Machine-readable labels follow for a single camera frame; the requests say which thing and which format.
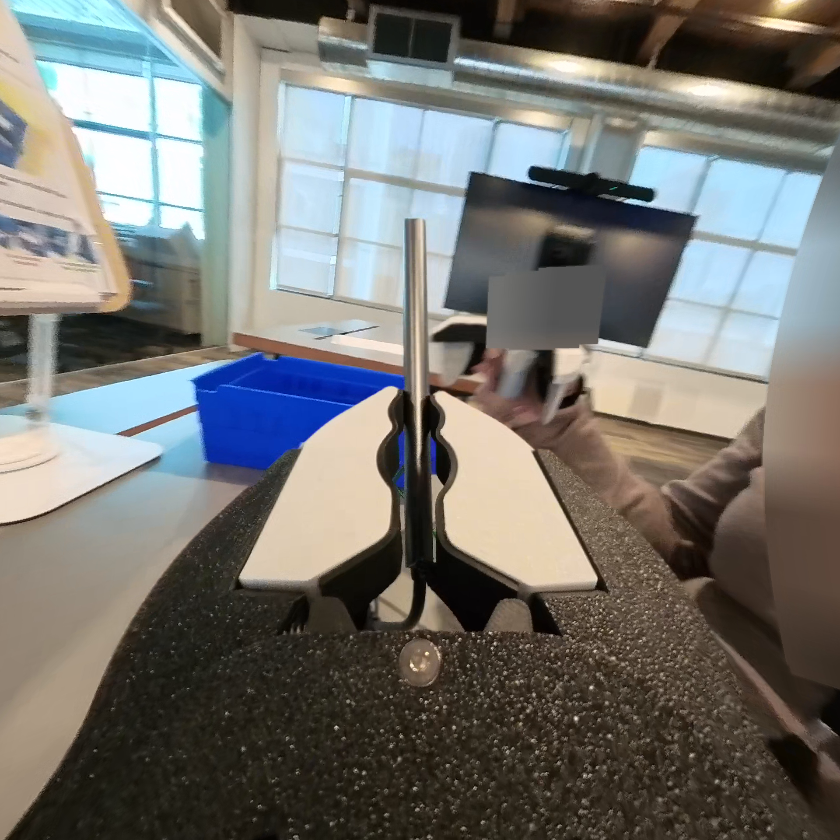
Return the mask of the instruction poster stand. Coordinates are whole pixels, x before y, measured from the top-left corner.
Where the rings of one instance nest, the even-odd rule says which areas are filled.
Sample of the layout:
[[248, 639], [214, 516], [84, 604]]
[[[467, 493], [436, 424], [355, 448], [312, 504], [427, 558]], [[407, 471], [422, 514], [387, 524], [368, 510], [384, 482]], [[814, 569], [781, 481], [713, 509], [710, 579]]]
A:
[[1, 523], [64, 507], [162, 455], [157, 444], [55, 423], [60, 317], [115, 312], [130, 277], [69, 121], [1, 3], [1, 314], [28, 318], [27, 392], [2, 414]]

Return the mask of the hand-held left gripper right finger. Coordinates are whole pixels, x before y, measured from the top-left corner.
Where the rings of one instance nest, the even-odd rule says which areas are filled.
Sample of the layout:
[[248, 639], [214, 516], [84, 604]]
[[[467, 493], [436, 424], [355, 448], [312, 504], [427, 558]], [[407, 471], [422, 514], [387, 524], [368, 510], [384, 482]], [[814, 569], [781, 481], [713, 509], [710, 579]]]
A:
[[559, 632], [548, 601], [606, 592], [536, 450], [446, 392], [429, 420], [442, 485], [429, 584], [467, 632]]

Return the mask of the large grid window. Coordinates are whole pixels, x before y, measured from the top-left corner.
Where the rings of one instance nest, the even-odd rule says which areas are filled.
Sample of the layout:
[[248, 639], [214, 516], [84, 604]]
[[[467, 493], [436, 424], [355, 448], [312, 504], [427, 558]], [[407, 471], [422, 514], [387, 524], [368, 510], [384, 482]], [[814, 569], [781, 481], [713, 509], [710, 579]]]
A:
[[445, 314], [473, 173], [524, 182], [570, 160], [576, 119], [536, 122], [279, 84], [269, 288], [397, 310], [403, 223], [425, 222], [429, 311]]
[[120, 228], [205, 238], [203, 87], [136, 73], [39, 59], [40, 75], [68, 118], [103, 216]]
[[633, 354], [766, 381], [795, 258], [822, 174], [646, 143], [632, 183], [692, 215], [653, 337]]

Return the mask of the pale cabinet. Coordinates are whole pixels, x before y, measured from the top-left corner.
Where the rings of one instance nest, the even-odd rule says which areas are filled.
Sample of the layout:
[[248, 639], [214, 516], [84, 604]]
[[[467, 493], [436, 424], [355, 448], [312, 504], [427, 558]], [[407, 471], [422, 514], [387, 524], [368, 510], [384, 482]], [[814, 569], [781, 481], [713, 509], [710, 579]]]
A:
[[132, 297], [118, 315], [184, 335], [202, 331], [203, 244], [189, 224], [142, 227], [119, 236]]

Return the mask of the black flat screen monitor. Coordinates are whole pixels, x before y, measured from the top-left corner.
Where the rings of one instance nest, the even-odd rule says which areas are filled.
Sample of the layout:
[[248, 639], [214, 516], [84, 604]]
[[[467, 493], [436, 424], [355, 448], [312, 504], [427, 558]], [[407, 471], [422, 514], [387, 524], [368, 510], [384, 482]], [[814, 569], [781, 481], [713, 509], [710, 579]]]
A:
[[696, 223], [649, 203], [471, 173], [444, 305], [485, 315], [491, 277], [598, 266], [599, 338], [645, 348]]

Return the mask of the person's right forearm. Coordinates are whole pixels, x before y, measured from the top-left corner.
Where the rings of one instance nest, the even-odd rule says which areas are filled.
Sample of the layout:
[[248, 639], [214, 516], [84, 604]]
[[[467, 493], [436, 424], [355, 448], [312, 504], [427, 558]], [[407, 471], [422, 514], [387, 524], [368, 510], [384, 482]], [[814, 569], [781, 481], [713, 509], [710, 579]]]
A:
[[517, 430], [531, 446], [554, 453], [570, 467], [599, 498], [631, 522], [670, 567], [669, 557], [681, 540], [661, 493], [664, 485], [655, 487], [639, 478], [613, 453], [585, 397], [560, 410], [551, 423], [533, 423]]

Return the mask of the silver air duct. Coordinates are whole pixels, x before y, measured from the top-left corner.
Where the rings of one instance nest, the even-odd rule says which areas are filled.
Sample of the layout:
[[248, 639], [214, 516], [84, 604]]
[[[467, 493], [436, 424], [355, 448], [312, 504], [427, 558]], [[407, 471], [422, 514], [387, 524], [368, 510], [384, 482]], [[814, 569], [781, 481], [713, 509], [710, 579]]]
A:
[[455, 37], [444, 63], [376, 54], [365, 24], [321, 17], [318, 57], [326, 67], [373, 64], [440, 70], [453, 81], [556, 98], [588, 98], [614, 109], [666, 114], [701, 123], [745, 124], [779, 133], [838, 130], [838, 103], [730, 80], [703, 80], [599, 59]]

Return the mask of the ceiling air vent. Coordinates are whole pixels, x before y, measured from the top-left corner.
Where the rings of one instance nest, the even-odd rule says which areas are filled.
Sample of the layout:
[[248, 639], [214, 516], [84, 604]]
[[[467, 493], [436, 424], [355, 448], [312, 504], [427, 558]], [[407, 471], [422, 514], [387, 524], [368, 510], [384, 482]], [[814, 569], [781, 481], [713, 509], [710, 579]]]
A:
[[368, 60], [431, 70], [454, 68], [459, 16], [372, 4], [367, 18]]

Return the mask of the person's torso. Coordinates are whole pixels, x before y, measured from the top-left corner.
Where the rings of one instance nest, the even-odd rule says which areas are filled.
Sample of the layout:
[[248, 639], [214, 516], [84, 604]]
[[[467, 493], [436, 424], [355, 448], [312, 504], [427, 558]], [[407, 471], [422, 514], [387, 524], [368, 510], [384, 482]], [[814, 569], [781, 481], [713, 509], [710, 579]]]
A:
[[770, 576], [763, 488], [764, 409], [687, 478], [661, 490], [681, 544], [668, 559], [691, 584], [712, 631], [766, 704], [798, 711], [799, 690], [784, 663]]

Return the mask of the blue plastic bin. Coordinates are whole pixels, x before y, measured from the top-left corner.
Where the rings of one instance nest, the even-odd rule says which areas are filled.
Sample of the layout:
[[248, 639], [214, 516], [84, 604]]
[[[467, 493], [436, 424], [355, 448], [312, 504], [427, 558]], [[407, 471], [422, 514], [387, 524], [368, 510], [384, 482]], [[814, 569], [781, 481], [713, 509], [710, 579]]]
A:
[[267, 469], [337, 415], [401, 374], [261, 353], [223, 364], [193, 381], [203, 453], [211, 464]]

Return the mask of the person's right hand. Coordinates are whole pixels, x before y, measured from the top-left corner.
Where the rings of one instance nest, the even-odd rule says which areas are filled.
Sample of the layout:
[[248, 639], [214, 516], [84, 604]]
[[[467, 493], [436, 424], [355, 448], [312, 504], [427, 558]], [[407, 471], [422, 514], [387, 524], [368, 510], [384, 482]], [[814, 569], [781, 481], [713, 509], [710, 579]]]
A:
[[514, 371], [506, 350], [485, 350], [473, 372], [482, 378], [469, 404], [501, 424], [517, 429], [543, 420], [544, 395], [538, 385], [539, 369]]

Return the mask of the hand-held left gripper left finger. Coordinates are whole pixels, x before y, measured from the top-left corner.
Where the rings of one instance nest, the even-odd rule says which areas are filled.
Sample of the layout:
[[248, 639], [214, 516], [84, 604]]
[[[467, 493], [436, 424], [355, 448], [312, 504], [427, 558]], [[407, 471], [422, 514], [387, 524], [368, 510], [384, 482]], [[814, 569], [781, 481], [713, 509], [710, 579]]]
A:
[[243, 594], [332, 598], [354, 625], [370, 624], [371, 606], [403, 567], [394, 485], [403, 397], [387, 386], [301, 446], [238, 573]]

